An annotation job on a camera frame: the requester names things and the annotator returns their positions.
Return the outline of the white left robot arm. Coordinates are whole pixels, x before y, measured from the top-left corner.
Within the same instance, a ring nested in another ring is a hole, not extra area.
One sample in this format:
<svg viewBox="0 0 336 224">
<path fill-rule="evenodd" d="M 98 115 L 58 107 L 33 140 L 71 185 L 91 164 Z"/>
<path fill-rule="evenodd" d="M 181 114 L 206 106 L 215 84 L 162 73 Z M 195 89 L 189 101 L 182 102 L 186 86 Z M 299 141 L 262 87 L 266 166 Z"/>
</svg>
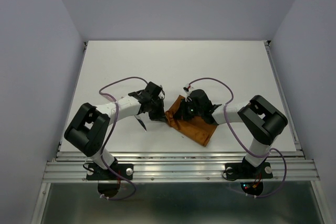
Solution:
<svg viewBox="0 0 336 224">
<path fill-rule="evenodd" d="M 165 122 L 165 93 L 161 86 L 148 82 L 143 90 L 134 91 L 119 100 L 94 106 L 84 103 L 65 130 L 64 138 L 99 166 L 99 173 L 106 179 L 117 172 L 117 160 L 107 151 L 106 139 L 110 125 L 133 116 L 146 130 L 140 114 L 147 113 L 150 120 Z"/>
</svg>

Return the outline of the orange brown cloth napkin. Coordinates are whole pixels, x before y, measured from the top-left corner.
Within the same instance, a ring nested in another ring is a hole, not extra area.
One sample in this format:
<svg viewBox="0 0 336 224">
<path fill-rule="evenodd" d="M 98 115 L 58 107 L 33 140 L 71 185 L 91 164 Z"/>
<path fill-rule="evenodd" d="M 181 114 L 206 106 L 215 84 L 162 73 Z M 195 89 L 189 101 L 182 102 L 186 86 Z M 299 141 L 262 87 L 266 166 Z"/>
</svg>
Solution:
<svg viewBox="0 0 336 224">
<path fill-rule="evenodd" d="M 196 116 L 190 121 L 174 119 L 173 116 L 178 109 L 181 108 L 181 101 L 184 99 L 184 96 L 179 95 L 171 107 L 165 112 L 167 124 L 197 144 L 206 147 L 216 131 L 217 126 L 207 124 L 200 116 Z"/>
</svg>

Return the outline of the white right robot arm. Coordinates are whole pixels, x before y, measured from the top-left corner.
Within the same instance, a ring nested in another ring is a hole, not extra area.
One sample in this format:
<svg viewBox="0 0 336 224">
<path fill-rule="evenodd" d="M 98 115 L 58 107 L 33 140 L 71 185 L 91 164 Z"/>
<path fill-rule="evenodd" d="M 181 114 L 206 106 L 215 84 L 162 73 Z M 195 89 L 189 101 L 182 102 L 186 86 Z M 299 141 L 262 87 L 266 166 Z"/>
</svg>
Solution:
<svg viewBox="0 0 336 224">
<path fill-rule="evenodd" d="M 202 89 L 191 91 L 186 98 L 179 98 L 177 108 L 172 112 L 172 118 L 179 123 L 191 123 L 196 117 L 206 126 L 243 123 L 248 128 L 253 140 L 241 165 L 243 174 L 248 177 L 260 172 L 273 142 L 288 124 L 286 116 L 260 95 L 239 108 L 213 104 Z"/>
</svg>

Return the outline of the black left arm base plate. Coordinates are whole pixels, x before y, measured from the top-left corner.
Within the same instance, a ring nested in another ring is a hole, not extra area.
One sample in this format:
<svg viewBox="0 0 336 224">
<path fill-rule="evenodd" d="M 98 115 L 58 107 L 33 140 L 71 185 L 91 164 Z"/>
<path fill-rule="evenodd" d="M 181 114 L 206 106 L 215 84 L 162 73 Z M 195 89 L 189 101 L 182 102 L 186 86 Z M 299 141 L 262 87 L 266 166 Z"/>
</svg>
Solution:
<svg viewBox="0 0 336 224">
<path fill-rule="evenodd" d="M 86 180 L 88 181 L 109 181 L 120 179 L 108 169 L 103 169 L 96 163 L 84 163 L 83 168 L 86 170 Z M 131 163 L 112 164 L 110 167 L 119 176 L 128 180 L 133 179 L 134 165 Z"/>
</svg>

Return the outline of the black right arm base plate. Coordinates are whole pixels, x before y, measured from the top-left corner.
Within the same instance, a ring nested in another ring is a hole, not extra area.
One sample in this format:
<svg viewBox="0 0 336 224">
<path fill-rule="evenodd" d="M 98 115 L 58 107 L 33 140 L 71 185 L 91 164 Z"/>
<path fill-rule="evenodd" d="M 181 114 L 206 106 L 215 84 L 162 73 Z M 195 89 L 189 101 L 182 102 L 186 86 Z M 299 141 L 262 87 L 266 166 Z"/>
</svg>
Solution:
<svg viewBox="0 0 336 224">
<path fill-rule="evenodd" d="M 226 163 L 222 177 L 228 181 L 238 179 L 271 179 L 273 178 L 272 169 L 269 162 L 263 162 L 258 167 L 254 167 L 249 163 Z"/>
</svg>

